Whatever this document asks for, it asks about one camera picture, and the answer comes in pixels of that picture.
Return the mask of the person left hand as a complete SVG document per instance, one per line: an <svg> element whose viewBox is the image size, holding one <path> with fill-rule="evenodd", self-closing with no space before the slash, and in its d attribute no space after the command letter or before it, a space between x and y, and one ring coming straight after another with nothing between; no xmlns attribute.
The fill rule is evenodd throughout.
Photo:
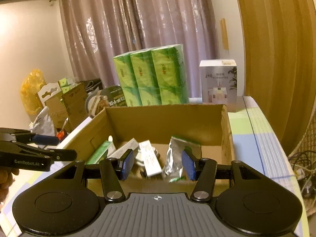
<svg viewBox="0 0 316 237"><path fill-rule="evenodd" d="M19 175L18 168L2 167L0 168L0 201L4 202L8 189L13 184L13 176Z"/></svg>

